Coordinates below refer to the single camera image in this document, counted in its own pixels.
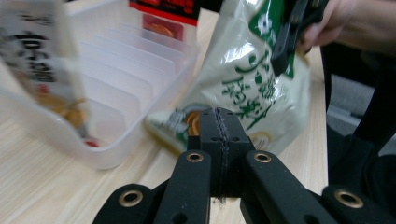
wooden table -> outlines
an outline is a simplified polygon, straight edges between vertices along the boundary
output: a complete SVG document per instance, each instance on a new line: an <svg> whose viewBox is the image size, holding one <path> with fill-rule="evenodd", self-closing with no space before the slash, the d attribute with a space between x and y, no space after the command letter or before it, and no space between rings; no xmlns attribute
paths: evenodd
<svg viewBox="0 0 396 224"><path fill-rule="evenodd" d="M69 7L83 7L90 1L73 2ZM206 10L200 16L198 69L217 17ZM304 186L321 193L327 185L324 81L318 50L312 50L308 58L313 67L310 119L279 158ZM0 108L0 223L91 223L115 189L130 183L154 188L169 178L176 160L145 136L120 166L95 170L27 135ZM238 200L214 200L211 206L211 223L245 223Z"/></svg>

clear plastic container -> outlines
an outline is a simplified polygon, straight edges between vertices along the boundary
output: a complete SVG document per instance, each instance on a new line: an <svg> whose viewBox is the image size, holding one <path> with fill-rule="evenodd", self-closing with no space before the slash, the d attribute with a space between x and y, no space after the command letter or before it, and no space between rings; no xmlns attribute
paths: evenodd
<svg viewBox="0 0 396 224"><path fill-rule="evenodd" d="M88 130L100 147L83 143L63 118L10 85L0 64L0 106L31 135L98 169L120 164L144 134L142 120L164 109L192 75L197 46L127 24L124 0L106 0L70 15L91 108Z"/></svg>

